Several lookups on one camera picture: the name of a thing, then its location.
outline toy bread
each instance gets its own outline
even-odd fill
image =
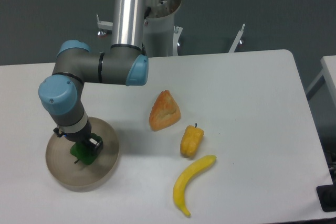
[[[168,90],[162,91],[157,97],[149,124],[154,131],[159,131],[176,123],[181,118],[180,108]]]

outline yellow banana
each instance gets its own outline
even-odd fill
[[[183,173],[179,176],[179,178],[175,182],[173,189],[174,203],[187,217],[190,217],[191,214],[187,209],[187,207],[185,206],[184,201],[185,187],[191,178],[193,178],[195,175],[199,174],[200,172],[210,167],[216,161],[216,159],[217,157],[215,155],[207,155],[196,160],[183,171]]]

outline yellow pepper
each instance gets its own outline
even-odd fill
[[[187,157],[192,157],[195,155],[199,144],[203,139],[204,131],[195,126],[189,125],[184,132],[181,140],[180,151],[181,154]]]

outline silver metal tube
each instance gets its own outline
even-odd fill
[[[115,0],[112,45],[142,46],[145,0]]]

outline blue joint cap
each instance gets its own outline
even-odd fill
[[[75,84],[60,74],[45,79],[38,88],[38,96],[51,115],[68,113],[75,106],[78,97]]]
[[[148,57],[139,55],[127,75],[126,86],[142,86],[148,79]]]
[[[61,48],[59,49],[59,52],[57,54],[57,56],[59,56],[59,54],[67,49],[70,48],[82,48],[84,50],[86,50],[87,52],[90,52],[90,47],[85,44],[84,42],[79,42],[78,40],[67,40],[65,41]]]

